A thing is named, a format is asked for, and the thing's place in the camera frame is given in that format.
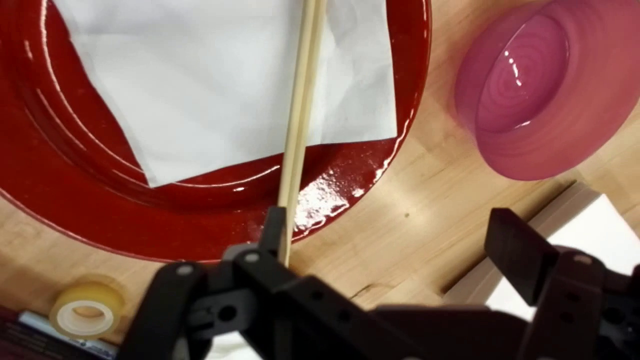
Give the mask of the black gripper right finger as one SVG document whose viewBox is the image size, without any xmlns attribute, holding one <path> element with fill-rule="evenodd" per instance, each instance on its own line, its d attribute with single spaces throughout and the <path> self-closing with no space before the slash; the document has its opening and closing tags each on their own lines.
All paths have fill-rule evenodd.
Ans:
<svg viewBox="0 0 640 360">
<path fill-rule="evenodd" d="M 483 252 L 530 306 L 560 301 L 564 255 L 509 207 L 493 207 Z"/>
</svg>

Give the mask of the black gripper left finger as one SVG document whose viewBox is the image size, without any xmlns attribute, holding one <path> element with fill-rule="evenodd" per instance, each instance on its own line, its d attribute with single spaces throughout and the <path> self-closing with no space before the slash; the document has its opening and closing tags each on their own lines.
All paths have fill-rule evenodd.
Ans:
<svg viewBox="0 0 640 360">
<path fill-rule="evenodd" d="M 267 210 L 257 248 L 279 260 L 286 252 L 286 210 L 274 205 Z"/>
</svg>

